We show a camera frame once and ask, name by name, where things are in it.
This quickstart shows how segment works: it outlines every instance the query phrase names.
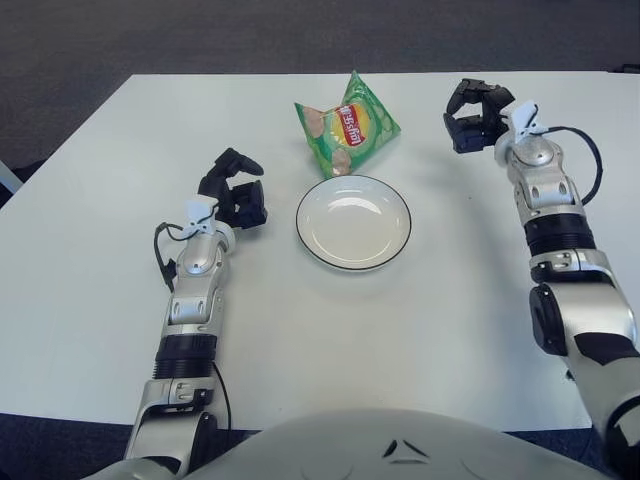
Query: chip bag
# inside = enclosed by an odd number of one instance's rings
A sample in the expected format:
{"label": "chip bag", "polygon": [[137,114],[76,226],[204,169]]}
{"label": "chip bag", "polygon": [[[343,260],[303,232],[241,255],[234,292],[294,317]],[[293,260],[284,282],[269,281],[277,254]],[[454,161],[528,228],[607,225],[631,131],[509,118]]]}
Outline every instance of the chip bag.
{"label": "chip bag", "polygon": [[355,71],[339,107],[321,112],[296,103],[296,111],[326,178],[351,173],[400,133],[398,124]]}

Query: robot chest logo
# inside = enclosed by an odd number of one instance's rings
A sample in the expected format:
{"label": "robot chest logo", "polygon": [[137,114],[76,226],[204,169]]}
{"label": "robot chest logo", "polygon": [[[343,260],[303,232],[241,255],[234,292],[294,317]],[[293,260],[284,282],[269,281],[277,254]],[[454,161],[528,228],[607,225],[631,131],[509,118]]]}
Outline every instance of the robot chest logo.
{"label": "robot chest logo", "polygon": [[406,440],[393,440],[382,458],[387,459],[390,465],[427,465],[430,460],[429,455]]}

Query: white tabletop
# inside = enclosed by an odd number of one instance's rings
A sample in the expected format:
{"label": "white tabletop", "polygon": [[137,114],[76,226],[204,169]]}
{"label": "white tabletop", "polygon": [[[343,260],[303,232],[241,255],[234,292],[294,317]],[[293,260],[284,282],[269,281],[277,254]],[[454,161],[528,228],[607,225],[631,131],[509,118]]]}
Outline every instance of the white tabletop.
{"label": "white tabletop", "polygon": [[[605,176],[590,224],[640,311],[638,79],[472,75],[597,141]],[[348,75],[129,79],[0,210],[0,411],[133,422],[169,297],[154,228],[184,221],[200,178],[233,146],[265,167],[270,213],[239,235],[225,292],[218,361],[235,428],[349,407],[501,430],[588,426],[562,362],[533,340],[529,253],[505,171],[491,149],[456,155],[443,127],[463,76],[363,76],[403,131],[358,173],[403,195],[413,231],[394,261],[360,274],[321,265],[294,224],[321,175],[293,102],[334,106]],[[587,147],[554,139],[584,193],[595,171]]]}

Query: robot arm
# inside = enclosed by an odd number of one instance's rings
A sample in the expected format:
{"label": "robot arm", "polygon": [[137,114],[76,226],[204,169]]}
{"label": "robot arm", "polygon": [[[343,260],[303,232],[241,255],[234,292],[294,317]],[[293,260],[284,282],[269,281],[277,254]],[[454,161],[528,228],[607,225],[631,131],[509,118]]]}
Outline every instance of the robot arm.
{"label": "robot arm", "polygon": [[[239,171],[263,173],[256,162],[227,149],[188,203],[187,225],[181,229],[163,223],[156,230],[156,256],[172,295],[153,378],[144,387],[126,458],[153,459],[177,478],[211,460],[209,442],[217,425],[206,408],[215,386],[227,257],[235,248],[232,227],[261,225],[267,217],[259,181],[233,189],[227,185],[227,178]],[[169,234],[187,244],[177,262],[165,265],[157,237],[168,228],[182,230],[180,238]]]}
{"label": "robot arm", "polygon": [[[483,103],[483,117],[453,117],[467,98],[472,99],[468,103]],[[546,353],[564,359],[611,466],[625,478],[637,478],[640,353],[634,347],[636,324],[606,255],[596,248],[583,208],[599,187],[600,154],[584,132],[542,126],[532,101],[502,115],[499,110],[511,101],[513,96],[499,85],[465,79],[447,106],[445,126],[458,153],[495,143],[495,159],[506,167],[514,185],[531,251],[531,277],[537,286],[531,290],[529,304],[536,342]],[[562,168],[562,149],[543,136],[560,129],[578,133],[590,142],[596,156],[596,182],[584,200]]]}

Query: ceramic plate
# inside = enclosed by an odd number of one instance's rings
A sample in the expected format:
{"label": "ceramic plate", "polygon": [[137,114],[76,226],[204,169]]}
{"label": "ceramic plate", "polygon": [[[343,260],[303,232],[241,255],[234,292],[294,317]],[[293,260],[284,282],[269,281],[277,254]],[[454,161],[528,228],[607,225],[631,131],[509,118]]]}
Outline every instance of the ceramic plate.
{"label": "ceramic plate", "polygon": [[386,183],[345,175],[309,190],[298,206],[296,225],[302,243],[323,262],[346,270],[369,270],[404,248],[411,214]]}

